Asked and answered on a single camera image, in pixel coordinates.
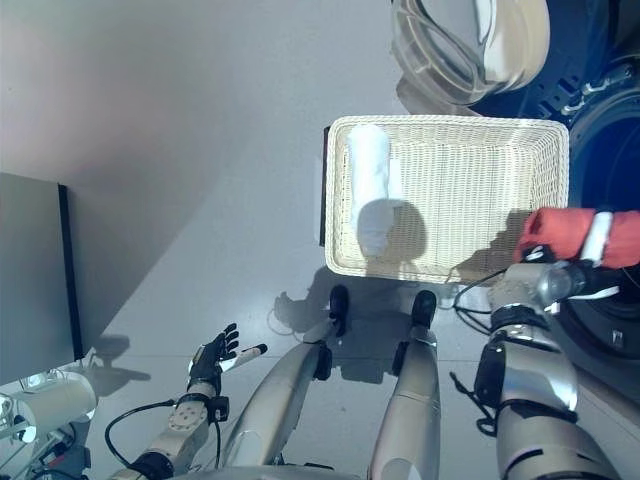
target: black glove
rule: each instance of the black glove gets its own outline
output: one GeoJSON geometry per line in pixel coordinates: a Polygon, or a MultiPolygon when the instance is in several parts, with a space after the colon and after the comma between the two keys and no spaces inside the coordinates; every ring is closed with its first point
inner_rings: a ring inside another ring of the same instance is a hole
{"type": "Polygon", "coordinates": [[[202,345],[193,357],[189,370],[189,386],[199,382],[206,382],[213,385],[216,389],[216,394],[220,395],[220,374],[222,369],[219,366],[219,362],[236,356],[233,350],[238,347],[236,339],[239,336],[237,325],[232,323],[212,342],[202,345]]]}

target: metal arm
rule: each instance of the metal arm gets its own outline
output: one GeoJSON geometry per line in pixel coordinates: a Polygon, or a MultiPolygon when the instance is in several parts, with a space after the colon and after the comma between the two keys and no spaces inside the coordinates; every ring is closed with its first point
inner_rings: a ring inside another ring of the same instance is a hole
{"type": "Polygon", "coordinates": [[[189,367],[187,393],[177,402],[167,428],[114,480],[162,480],[188,472],[194,456],[206,443],[209,425],[227,420],[229,399],[219,396],[222,372],[239,367],[267,351],[257,345],[233,352],[238,342],[235,324],[213,342],[202,345],[189,367]]]}
{"type": "Polygon", "coordinates": [[[475,392],[496,409],[501,478],[619,479],[593,438],[576,425],[576,372],[544,316],[556,300],[595,288],[590,267],[574,267],[513,265],[489,292],[492,333],[475,392]]]}

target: red cloth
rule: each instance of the red cloth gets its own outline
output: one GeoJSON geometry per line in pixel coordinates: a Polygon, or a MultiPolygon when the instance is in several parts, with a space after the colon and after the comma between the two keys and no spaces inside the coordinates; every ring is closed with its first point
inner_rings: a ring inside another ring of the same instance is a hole
{"type": "MultiPolygon", "coordinates": [[[[522,252],[536,245],[549,245],[559,260],[578,258],[589,233],[595,210],[589,208],[541,208],[532,213],[514,253],[522,260],[522,252]]],[[[630,267],[640,263],[640,212],[617,212],[609,241],[604,248],[602,265],[609,268],[630,267]]]]}

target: wicker basket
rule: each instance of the wicker basket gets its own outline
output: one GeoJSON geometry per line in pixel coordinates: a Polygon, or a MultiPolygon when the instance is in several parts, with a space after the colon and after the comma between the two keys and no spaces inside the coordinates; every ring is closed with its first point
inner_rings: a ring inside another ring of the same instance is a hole
{"type": "Polygon", "coordinates": [[[511,263],[525,218],[565,207],[569,140],[560,123],[437,115],[343,117],[327,145],[325,256],[343,275],[421,282],[482,278],[511,263]],[[365,258],[350,224],[346,138],[373,123],[400,160],[406,200],[381,257],[365,258]]]}

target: cable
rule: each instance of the cable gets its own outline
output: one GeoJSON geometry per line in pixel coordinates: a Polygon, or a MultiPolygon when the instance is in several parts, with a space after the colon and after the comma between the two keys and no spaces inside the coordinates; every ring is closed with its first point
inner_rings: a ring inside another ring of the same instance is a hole
{"type": "Polygon", "coordinates": [[[477,287],[478,285],[483,284],[487,280],[491,280],[492,278],[497,277],[498,275],[501,275],[506,271],[507,271],[506,268],[504,268],[480,280],[476,280],[475,282],[470,283],[469,285],[464,287],[462,290],[460,290],[456,294],[456,296],[453,298],[453,309],[456,312],[456,315],[458,316],[458,318],[462,320],[467,326],[471,327],[478,333],[481,333],[483,335],[489,335],[491,333],[491,327],[484,324],[482,321],[480,321],[478,318],[476,318],[472,314],[477,313],[480,315],[491,315],[491,310],[477,310],[475,308],[461,307],[459,305],[460,298],[462,297],[462,295],[467,293],[472,288],[477,287]]]}
{"type": "Polygon", "coordinates": [[[484,323],[482,323],[480,320],[478,320],[477,318],[475,318],[474,316],[472,316],[470,313],[467,313],[465,311],[461,311],[461,310],[455,310],[456,315],[458,316],[458,318],[460,320],[462,320],[462,322],[467,325],[469,328],[475,330],[476,332],[485,335],[485,336],[489,336],[490,334],[490,330],[489,327],[487,327],[484,323]]]}
{"type": "Polygon", "coordinates": [[[80,475],[79,477],[74,477],[70,473],[63,472],[62,470],[55,470],[55,469],[52,469],[52,468],[47,468],[45,470],[40,470],[33,477],[31,477],[31,480],[37,480],[40,477],[44,477],[45,475],[51,475],[51,474],[59,475],[61,477],[65,477],[65,478],[67,478],[69,480],[89,480],[89,477],[87,477],[86,475],[80,475]]]}
{"type": "Polygon", "coordinates": [[[118,461],[120,463],[122,463],[126,468],[131,467],[131,463],[129,463],[127,461],[126,458],[124,458],[120,452],[118,452],[118,450],[116,449],[116,447],[113,445],[113,443],[111,442],[111,429],[113,428],[113,426],[118,423],[121,420],[124,420],[125,418],[127,418],[130,415],[133,415],[134,413],[138,413],[138,412],[143,412],[145,410],[151,410],[153,408],[158,408],[158,407],[173,407],[176,404],[175,400],[173,399],[169,399],[169,400],[165,400],[164,402],[156,402],[156,403],[149,403],[148,405],[142,405],[140,407],[136,407],[132,410],[129,410],[128,412],[123,413],[122,415],[120,415],[119,417],[116,417],[115,419],[113,419],[111,421],[111,423],[109,423],[109,425],[107,425],[107,428],[105,428],[104,430],[104,441],[107,444],[107,448],[109,448],[109,451],[113,454],[114,457],[116,457],[118,459],[118,461]]]}
{"type": "Polygon", "coordinates": [[[217,437],[217,445],[216,445],[216,469],[220,466],[220,424],[218,422],[213,422],[216,427],[216,437],[217,437]]]}

